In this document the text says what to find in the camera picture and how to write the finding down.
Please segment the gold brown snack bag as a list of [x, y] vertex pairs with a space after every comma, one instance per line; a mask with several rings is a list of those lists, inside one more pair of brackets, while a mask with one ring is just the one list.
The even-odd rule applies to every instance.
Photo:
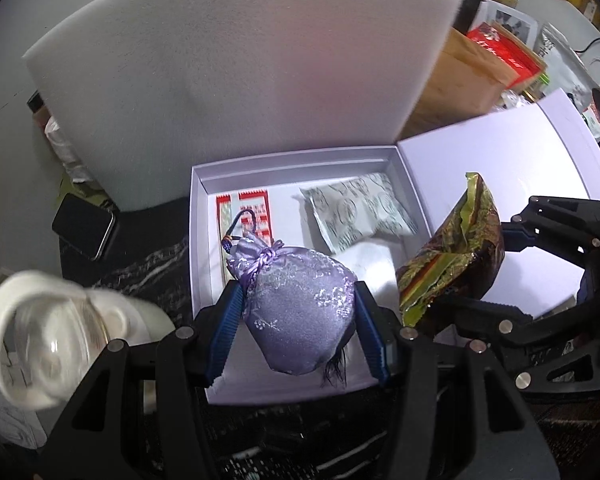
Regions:
[[443, 295], [480, 299], [505, 256], [500, 216], [478, 172], [466, 174], [466, 191], [420, 251], [396, 271], [404, 326], [415, 327], [430, 302]]

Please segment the purple satin sachet with tassel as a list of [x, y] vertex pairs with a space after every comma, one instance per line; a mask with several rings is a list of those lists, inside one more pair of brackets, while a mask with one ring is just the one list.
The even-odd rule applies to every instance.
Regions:
[[242, 318], [274, 372], [319, 370], [324, 382], [347, 381], [344, 348], [354, 330], [355, 274], [315, 249], [271, 245], [253, 232], [230, 248], [227, 270], [242, 285]]

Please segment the white green printed bread bag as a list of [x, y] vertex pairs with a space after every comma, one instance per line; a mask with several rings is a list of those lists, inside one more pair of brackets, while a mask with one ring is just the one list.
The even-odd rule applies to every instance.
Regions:
[[333, 254], [377, 234], [411, 236], [417, 226], [383, 172], [302, 188], [318, 229]]

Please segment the red white snack packet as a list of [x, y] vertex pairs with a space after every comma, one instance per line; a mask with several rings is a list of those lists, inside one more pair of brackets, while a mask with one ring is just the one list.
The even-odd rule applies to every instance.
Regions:
[[247, 190], [218, 195], [215, 197], [216, 222], [220, 234], [222, 280], [226, 284], [232, 274], [227, 270], [226, 259], [230, 248], [237, 241], [253, 232], [271, 245], [271, 226], [268, 191]]

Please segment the white open gift box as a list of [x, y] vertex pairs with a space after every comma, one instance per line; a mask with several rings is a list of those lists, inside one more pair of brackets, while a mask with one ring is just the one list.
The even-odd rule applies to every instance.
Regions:
[[531, 197], [600, 202], [600, 149], [568, 96], [393, 146], [325, 148], [192, 170], [196, 313], [219, 322], [202, 368], [212, 404], [279, 404], [396, 371], [384, 307], [416, 334], [451, 321], [446, 297], [494, 288], [536, 315], [564, 263], [505, 275], [504, 226]]

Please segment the brown paper bag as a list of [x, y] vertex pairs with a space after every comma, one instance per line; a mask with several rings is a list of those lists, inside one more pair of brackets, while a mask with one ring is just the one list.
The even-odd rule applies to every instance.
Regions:
[[486, 114], [517, 73], [452, 28], [399, 139]]

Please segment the black smartphone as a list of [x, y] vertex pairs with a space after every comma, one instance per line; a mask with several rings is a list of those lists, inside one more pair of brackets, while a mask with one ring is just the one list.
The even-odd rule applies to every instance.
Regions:
[[62, 199], [54, 220], [53, 232], [88, 260], [104, 252], [116, 225], [116, 215], [68, 193]]

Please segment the white foam sheet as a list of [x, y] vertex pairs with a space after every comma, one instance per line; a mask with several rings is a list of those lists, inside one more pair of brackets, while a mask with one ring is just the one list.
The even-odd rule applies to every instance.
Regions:
[[463, 0], [94, 0], [24, 54], [114, 203], [189, 190], [194, 165], [389, 144]]

